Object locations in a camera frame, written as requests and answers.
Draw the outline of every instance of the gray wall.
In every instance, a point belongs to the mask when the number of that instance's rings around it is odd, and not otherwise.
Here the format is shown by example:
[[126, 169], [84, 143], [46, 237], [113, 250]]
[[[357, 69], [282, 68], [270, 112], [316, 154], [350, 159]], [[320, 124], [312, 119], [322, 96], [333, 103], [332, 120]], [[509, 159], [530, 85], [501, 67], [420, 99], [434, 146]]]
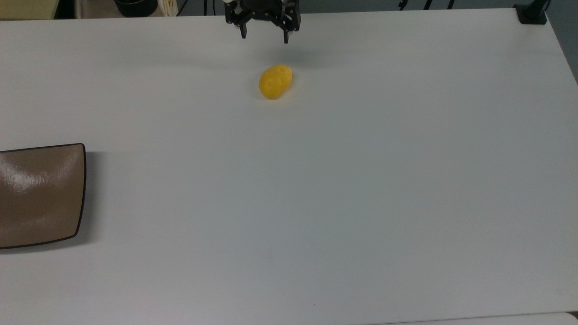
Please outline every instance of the gray wall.
[[[217, 14], [223, 14], [223, 2], [215, 0]], [[421, 10], [426, 0], [409, 0], [405, 10]], [[300, 0], [302, 13], [321, 12], [364, 12], [398, 10], [399, 0]], [[445, 9], [449, 0], [433, 0], [430, 9]], [[455, 0], [454, 9], [511, 8], [515, 3], [530, 3], [531, 0]], [[213, 14], [212, 0], [209, 0], [209, 14]], [[203, 13], [202, 0], [189, 0], [183, 16]], [[562, 50], [578, 80], [578, 0], [553, 0], [548, 9], [548, 17], [558, 36]]]

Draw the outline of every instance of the white table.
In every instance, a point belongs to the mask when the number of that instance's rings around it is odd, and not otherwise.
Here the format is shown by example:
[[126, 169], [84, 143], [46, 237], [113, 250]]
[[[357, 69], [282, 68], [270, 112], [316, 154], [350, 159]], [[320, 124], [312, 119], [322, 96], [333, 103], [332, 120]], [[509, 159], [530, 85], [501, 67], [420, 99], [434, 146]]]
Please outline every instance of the white table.
[[[83, 142], [80, 234], [0, 323], [373, 324], [578, 309], [578, 87], [513, 9], [0, 23], [0, 148]], [[257, 90], [294, 69], [277, 101]]]

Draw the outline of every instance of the yellow object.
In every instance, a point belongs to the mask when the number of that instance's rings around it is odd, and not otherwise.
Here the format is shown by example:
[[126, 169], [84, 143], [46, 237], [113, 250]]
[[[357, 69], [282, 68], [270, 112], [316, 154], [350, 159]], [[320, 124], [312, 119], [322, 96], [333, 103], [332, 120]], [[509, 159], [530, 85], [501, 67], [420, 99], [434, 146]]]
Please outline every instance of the yellow object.
[[58, 0], [0, 0], [0, 20], [54, 19]]
[[279, 97], [293, 79], [293, 71], [286, 65], [277, 64], [265, 70], [259, 80], [259, 89], [269, 99]]

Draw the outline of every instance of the yellow toy potato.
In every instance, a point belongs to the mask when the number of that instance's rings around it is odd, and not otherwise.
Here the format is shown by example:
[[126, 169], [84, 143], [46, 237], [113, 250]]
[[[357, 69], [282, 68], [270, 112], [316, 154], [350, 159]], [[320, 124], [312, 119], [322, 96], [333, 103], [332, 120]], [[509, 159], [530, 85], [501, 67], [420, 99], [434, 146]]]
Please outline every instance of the yellow toy potato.
[[279, 97], [291, 84], [293, 71], [286, 65], [277, 64], [265, 70], [259, 80], [259, 89], [269, 99]]

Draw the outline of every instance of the black bucket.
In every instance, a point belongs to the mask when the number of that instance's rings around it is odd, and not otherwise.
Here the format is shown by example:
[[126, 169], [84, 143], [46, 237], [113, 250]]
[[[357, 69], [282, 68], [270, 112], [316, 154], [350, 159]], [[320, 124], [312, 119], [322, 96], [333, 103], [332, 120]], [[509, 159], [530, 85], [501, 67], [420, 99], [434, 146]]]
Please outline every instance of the black bucket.
[[124, 17], [148, 17], [157, 10], [157, 0], [114, 0]]

